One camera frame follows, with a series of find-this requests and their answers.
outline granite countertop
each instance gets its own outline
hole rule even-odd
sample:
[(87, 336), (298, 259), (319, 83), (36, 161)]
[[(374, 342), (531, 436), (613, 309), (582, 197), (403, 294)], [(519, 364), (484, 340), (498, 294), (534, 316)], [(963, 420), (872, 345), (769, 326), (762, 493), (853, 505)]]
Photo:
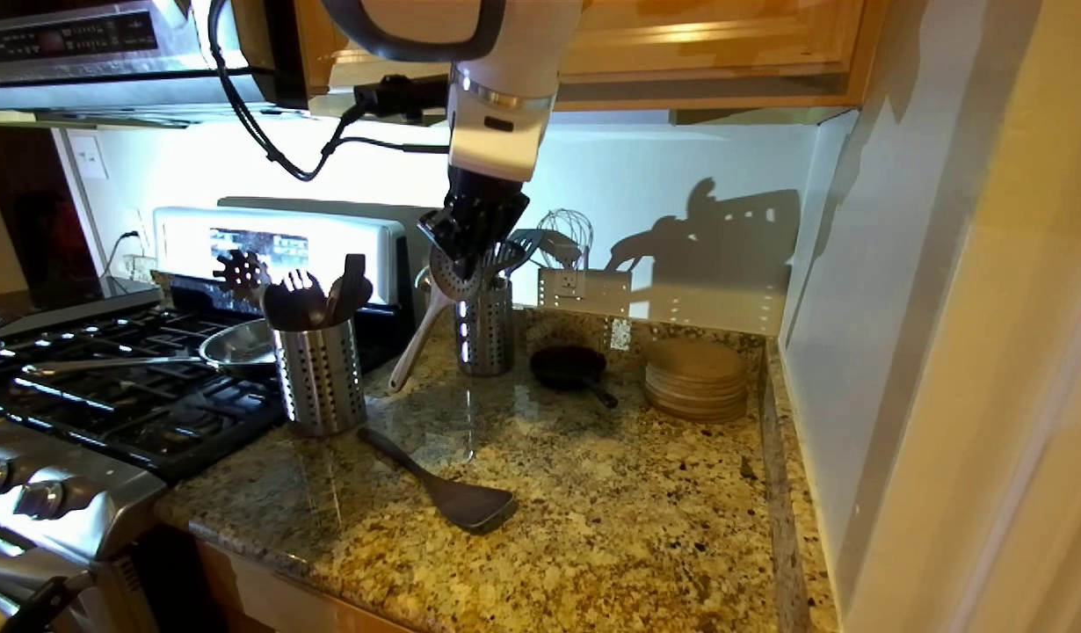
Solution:
[[(159, 516), (418, 631), (777, 630), (761, 398), (732, 423), (665, 416), (641, 395), (638, 349), (672, 333), (537, 319), (507, 376), (462, 376), (439, 328), (403, 392), (388, 394), (391, 364), (366, 377), (372, 428), (437, 474), (517, 494), (492, 534), (449, 525), (352, 433), (286, 428), (178, 486)], [(761, 337), (720, 336), (763, 355)], [(533, 381), (524, 350), (558, 339), (608, 350), (617, 408)]]

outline kitchen cabinet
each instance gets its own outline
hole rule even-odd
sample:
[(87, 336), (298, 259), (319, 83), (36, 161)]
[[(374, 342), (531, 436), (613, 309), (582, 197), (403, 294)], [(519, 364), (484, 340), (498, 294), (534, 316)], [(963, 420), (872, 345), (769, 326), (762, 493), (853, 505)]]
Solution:
[[(585, 0), (560, 111), (860, 105), (889, 0)], [(446, 64), (376, 59), (296, 0), (311, 95)]]
[(413, 633), (203, 541), (196, 549), (232, 633)]

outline power cord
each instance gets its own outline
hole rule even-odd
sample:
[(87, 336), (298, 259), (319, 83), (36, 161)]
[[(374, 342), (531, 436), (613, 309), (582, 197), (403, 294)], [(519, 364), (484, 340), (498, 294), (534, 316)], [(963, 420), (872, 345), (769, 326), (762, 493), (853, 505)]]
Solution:
[(212, 59), (216, 62), (216, 77), (219, 77), (219, 84), (221, 87), (224, 87), (224, 95), (228, 97), (228, 105), (232, 106), (232, 111), (236, 112), (237, 119), (240, 120), (240, 124), (248, 131), (252, 139), (263, 148), (264, 152), (267, 152), (267, 160), (279, 164), (280, 167), (286, 170), (286, 173), (290, 173), (296, 179), (308, 183), (318, 176), (322, 167), (326, 165), (329, 158), (344, 144), (369, 144), (376, 145), (379, 148), (400, 149), (402, 152), (413, 153), (448, 153), (448, 148), (443, 145), (388, 144), (388, 142), (365, 139), (361, 136), (341, 136), (341, 133), (345, 132), (348, 125), (355, 123), (355, 121), (359, 120), (368, 111), (369, 106), (366, 104), (357, 103), (347, 109), (347, 111), (341, 113), (341, 119), (338, 120), (338, 124), (336, 124), (336, 129), (333, 130), (331, 139), (322, 146), (318, 164), (310, 172), (305, 172), (305, 170), (291, 162), (286, 158), (286, 154), (280, 152), (279, 148), (276, 148), (270, 136), (267, 136), (267, 133), (259, 127), (258, 121), (249, 111), (243, 97), (240, 97), (240, 92), (232, 84), (231, 77), (228, 76), (228, 65), (227, 62), (224, 62), (224, 53), (219, 49), (218, 36), (219, 16), (224, 12), (224, 4), (227, 2), (228, 0), (214, 0), (209, 9), (209, 49), (212, 53)]
[(122, 241), (126, 240), (128, 238), (136, 238), (136, 237), (138, 237), (138, 231), (126, 231), (125, 233), (122, 233), (122, 235), (119, 235), (119, 239), (116, 240), (115, 245), (111, 245), (110, 247), (110, 255), (107, 256), (107, 264), (103, 266), (103, 277), (107, 277), (108, 273), (110, 273), (110, 265), (115, 262), (116, 253), (119, 252), (119, 244), (122, 243)]

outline perforated metal container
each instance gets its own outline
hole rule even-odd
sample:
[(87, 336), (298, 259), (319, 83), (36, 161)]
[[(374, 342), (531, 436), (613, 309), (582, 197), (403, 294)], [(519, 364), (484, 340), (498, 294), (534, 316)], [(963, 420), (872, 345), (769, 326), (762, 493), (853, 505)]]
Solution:
[(364, 421), (352, 320), (306, 333), (276, 329), (275, 363), (293, 432), (320, 437)]
[(458, 367), (470, 376), (501, 376), (513, 368), (513, 285), (497, 278), (493, 288), (455, 305)]

